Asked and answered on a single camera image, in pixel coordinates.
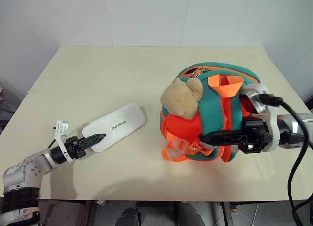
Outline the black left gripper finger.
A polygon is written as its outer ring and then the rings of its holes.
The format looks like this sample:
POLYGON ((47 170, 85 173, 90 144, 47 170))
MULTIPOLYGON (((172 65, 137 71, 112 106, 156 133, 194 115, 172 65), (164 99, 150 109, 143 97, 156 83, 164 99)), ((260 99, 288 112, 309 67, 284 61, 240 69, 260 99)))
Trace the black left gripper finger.
POLYGON ((94 146, 98 143, 100 143, 104 138, 106 134, 94 134, 87 138, 81 138, 78 141, 79 146, 94 146))
POLYGON ((101 142, 103 138, 104 136, 90 136, 88 138, 83 138, 81 140, 81 150, 93 147, 94 145, 101 142))

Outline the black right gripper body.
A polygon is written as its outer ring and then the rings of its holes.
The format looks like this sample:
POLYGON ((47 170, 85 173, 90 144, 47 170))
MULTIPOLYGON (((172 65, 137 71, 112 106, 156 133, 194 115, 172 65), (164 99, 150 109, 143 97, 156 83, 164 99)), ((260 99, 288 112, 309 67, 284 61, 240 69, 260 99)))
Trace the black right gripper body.
POLYGON ((242 129, 247 135, 247 141, 240 145, 240 150, 245 153, 260 153, 272 141, 265 122, 259 118, 244 118, 242 129))

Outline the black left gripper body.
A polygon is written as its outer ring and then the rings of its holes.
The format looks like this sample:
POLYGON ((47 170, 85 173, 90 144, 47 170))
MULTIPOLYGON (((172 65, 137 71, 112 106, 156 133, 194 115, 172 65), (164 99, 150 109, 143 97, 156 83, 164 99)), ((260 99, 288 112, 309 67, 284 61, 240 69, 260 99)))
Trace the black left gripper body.
POLYGON ((65 141, 65 148, 72 159, 80 159, 86 155, 86 151, 81 145, 85 142, 85 138, 77 136, 70 137, 65 141))

